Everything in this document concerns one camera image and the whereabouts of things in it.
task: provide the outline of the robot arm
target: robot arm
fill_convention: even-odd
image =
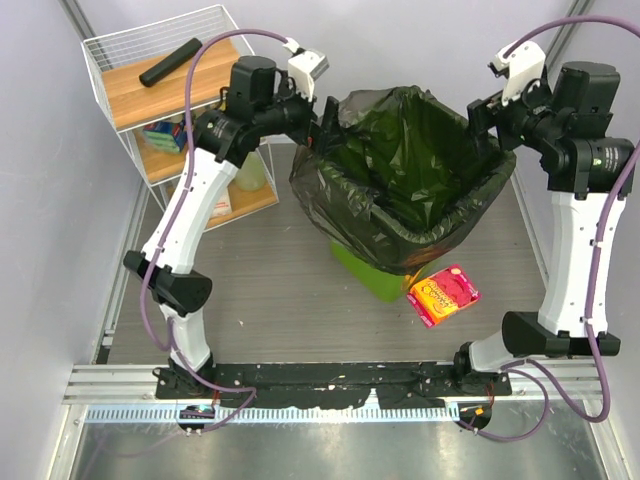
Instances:
[[[173,320],[173,345],[205,379],[214,366],[203,321],[212,281],[193,270],[193,263],[211,211],[262,137],[284,133],[296,143],[322,149],[330,141],[330,126],[337,114],[337,101],[330,97],[323,125],[315,122],[314,82],[328,68],[326,57],[300,48],[291,39],[285,48],[293,54],[287,71],[259,56],[241,57],[233,65],[225,109],[204,113],[194,126],[194,173],[184,203],[179,205],[180,195],[174,195],[142,250],[129,251],[124,259],[125,267],[142,279],[170,218],[180,209],[158,256],[149,289],[165,319]],[[187,172],[185,165],[176,192],[185,189]],[[204,387],[192,379],[182,358],[172,346],[169,369],[159,372],[161,380],[171,383],[178,395],[184,389],[189,394],[199,393]]]
[[[539,312],[507,312],[502,329],[465,344],[456,355],[461,376],[495,373],[514,358],[529,355],[590,355],[584,305],[591,253],[605,199],[629,160],[633,144],[606,137],[620,76],[609,65],[569,62],[555,89],[544,71],[544,53],[525,42],[508,58],[501,50],[490,64],[507,86],[468,106],[469,131],[479,154],[489,151],[488,130],[496,128],[505,150],[525,145],[542,154],[554,216],[549,286]],[[601,246],[590,323],[602,355],[616,355],[620,340],[608,333],[605,291],[611,244],[631,191],[630,176],[609,215]]]

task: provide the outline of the snack package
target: snack package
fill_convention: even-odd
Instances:
[[[407,298],[427,328],[470,307],[482,295],[460,265],[451,265],[411,287]]]

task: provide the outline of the plastic bottle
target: plastic bottle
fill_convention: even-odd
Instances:
[[[237,187],[245,192],[255,192],[264,187],[267,177],[260,155],[256,152],[249,153],[234,181]]]

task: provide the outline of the black mount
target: black mount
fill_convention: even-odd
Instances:
[[[131,273],[142,280],[149,267],[149,260],[145,256],[133,250],[129,250],[122,262]],[[169,267],[159,268],[155,266],[151,274],[149,289],[153,299],[160,305],[168,305],[178,315],[185,316],[204,306],[213,283],[211,279],[192,270],[188,274],[171,273]]]

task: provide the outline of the black remote control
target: black remote control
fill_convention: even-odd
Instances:
[[[193,57],[202,47],[197,38],[192,38],[175,52],[163,58],[146,72],[140,75],[140,83],[145,87],[152,87],[164,77],[173,72],[180,65]]]

